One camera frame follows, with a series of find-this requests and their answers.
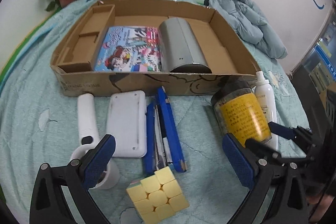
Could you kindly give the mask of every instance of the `rubik's cube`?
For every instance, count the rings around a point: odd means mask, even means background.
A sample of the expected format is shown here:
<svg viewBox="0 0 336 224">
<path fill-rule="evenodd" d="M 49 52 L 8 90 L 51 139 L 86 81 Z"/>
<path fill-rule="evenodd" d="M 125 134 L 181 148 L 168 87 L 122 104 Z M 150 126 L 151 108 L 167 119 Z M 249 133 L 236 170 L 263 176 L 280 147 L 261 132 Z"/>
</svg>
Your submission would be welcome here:
<svg viewBox="0 0 336 224">
<path fill-rule="evenodd" d="M 169 167 L 132 183 L 126 191 L 145 224 L 157 224 L 189 207 Z"/>
</svg>

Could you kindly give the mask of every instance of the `colorful book cover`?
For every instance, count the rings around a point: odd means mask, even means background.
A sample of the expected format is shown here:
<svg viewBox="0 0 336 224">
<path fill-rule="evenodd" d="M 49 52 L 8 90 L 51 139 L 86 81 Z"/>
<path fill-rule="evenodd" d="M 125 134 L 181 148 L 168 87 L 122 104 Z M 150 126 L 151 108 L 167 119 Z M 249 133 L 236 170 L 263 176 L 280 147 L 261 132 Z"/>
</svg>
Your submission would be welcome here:
<svg viewBox="0 0 336 224">
<path fill-rule="evenodd" d="M 158 29 L 115 26 L 107 31 L 95 71 L 161 71 Z"/>
</svg>

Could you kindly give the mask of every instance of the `jar with yellow label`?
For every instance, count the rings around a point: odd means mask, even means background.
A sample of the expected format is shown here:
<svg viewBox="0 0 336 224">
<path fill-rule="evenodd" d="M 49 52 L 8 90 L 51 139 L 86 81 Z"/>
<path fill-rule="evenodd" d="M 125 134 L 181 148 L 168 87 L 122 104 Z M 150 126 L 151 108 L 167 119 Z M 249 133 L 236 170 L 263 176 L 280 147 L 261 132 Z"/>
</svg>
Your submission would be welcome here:
<svg viewBox="0 0 336 224">
<path fill-rule="evenodd" d="M 232 133 L 245 147 L 254 138 L 267 142 L 272 136 L 256 96 L 246 81 L 226 84 L 211 98 L 223 134 Z"/>
</svg>

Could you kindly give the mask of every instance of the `silver bolt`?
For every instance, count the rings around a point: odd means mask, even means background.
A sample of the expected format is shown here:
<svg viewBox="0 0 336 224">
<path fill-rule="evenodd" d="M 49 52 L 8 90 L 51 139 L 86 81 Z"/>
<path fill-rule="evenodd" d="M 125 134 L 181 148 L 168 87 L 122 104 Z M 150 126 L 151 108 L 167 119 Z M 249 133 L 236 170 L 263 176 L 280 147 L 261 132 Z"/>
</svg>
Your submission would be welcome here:
<svg viewBox="0 0 336 224">
<path fill-rule="evenodd" d="M 78 159 L 74 159 L 74 160 L 72 160 L 72 161 L 70 162 L 70 164 L 71 164 L 72 166 L 77 166 L 77 165 L 79 164 L 79 160 L 78 160 Z"/>
<path fill-rule="evenodd" d="M 42 165 L 41 165 L 41 169 L 42 169 L 42 170 L 46 170 L 47 168 L 48 168 L 48 164 L 42 164 Z"/>
<path fill-rule="evenodd" d="M 289 166 L 290 166 L 291 168 L 293 168 L 293 169 L 296 169 L 296 168 L 297 168 L 297 165 L 296 165 L 295 162 L 291 162 L 291 163 L 289 164 Z"/>
<path fill-rule="evenodd" d="M 258 160 L 259 164 L 262 166 L 265 166 L 267 164 L 267 161 L 265 159 Z"/>
</svg>

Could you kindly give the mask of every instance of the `white bottle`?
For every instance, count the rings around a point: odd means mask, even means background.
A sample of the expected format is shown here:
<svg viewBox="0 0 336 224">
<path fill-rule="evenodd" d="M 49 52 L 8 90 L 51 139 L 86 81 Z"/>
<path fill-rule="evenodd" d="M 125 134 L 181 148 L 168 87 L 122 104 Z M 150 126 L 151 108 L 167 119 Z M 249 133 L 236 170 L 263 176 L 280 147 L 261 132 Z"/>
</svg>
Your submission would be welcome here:
<svg viewBox="0 0 336 224">
<path fill-rule="evenodd" d="M 254 94 L 261 106 L 267 122 L 277 122 L 277 110 L 272 86 L 265 79 L 262 71 L 257 72 L 257 82 Z M 278 150 L 278 135 L 272 133 L 272 138 L 266 143 L 274 150 Z"/>
</svg>

